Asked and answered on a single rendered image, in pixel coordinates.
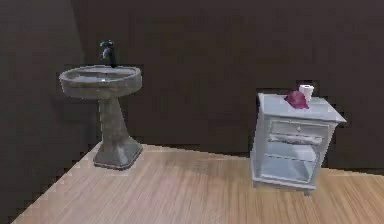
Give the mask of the black sink faucet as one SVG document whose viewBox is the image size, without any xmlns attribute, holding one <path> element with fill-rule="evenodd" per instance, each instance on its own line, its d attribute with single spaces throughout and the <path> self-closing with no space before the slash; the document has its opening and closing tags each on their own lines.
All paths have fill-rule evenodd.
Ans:
<svg viewBox="0 0 384 224">
<path fill-rule="evenodd" d="M 103 48 L 101 53 L 101 58 L 103 60 L 107 60 L 108 64 L 115 68 L 117 66 L 116 64 L 116 56 L 115 56 L 115 44 L 113 41 L 102 41 L 100 43 L 100 46 Z"/>
</svg>

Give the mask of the white toilet paper roll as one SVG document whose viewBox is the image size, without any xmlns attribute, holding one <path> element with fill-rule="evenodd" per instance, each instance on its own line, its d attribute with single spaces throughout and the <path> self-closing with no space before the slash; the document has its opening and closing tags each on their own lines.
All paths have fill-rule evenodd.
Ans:
<svg viewBox="0 0 384 224">
<path fill-rule="evenodd" d="M 312 85 L 302 84 L 299 86 L 299 91 L 304 95 L 307 102 L 312 98 L 314 87 Z"/>
</svg>

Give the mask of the pale blue bedside cabinet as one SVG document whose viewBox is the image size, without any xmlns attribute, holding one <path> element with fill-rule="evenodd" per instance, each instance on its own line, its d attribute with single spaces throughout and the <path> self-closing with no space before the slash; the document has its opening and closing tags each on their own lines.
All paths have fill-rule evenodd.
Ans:
<svg viewBox="0 0 384 224">
<path fill-rule="evenodd" d="M 319 97 L 312 98 L 306 109 L 293 108 L 278 94 L 260 93 L 258 100 L 250 152 L 253 186 L 310 195 L 335 128 L 345 119 Z"/>
</svg>

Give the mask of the grey pedestal sink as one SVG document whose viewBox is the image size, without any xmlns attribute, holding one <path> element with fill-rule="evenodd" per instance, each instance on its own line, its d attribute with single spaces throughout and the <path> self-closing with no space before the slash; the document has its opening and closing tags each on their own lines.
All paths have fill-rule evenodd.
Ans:
<svg viewBox="0 0 384 224">
<path fill-rule="evenodd" d="M 127 131 L 119 98 L 141 89 L 141 70 L 137 67 L 92 65 L 64 71 L 59 80 L 65 95 L 99 103 L 102 142 L 93 159 L 94 165 L 129 169 L 143 147 Z"/>
</svg>

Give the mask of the dark red cap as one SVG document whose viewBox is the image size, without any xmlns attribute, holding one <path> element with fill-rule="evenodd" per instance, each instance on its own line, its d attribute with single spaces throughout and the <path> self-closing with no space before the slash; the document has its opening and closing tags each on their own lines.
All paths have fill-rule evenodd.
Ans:
<svg viewBox="0 0 384 224">
<path fill-rule="evenodd" d="M 305 95 L 298 90 L 289 92 L 285 96 L 284 100 L 294 109 L 308 109 L 309 108 L 307 101 L 306 101 L 306 98 L 305 98 Z"/>
</svg>

